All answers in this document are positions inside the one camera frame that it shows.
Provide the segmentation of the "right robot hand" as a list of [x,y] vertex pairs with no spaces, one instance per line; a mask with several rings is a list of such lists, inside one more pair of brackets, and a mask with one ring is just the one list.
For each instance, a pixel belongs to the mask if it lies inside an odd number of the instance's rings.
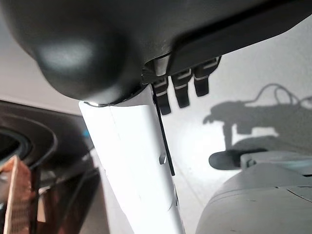
[[161,116],[224,54],[288,31],[309,0],[3,0],[14,39],[59,93],[79,101],[117,201],[136,234],[182,234]]

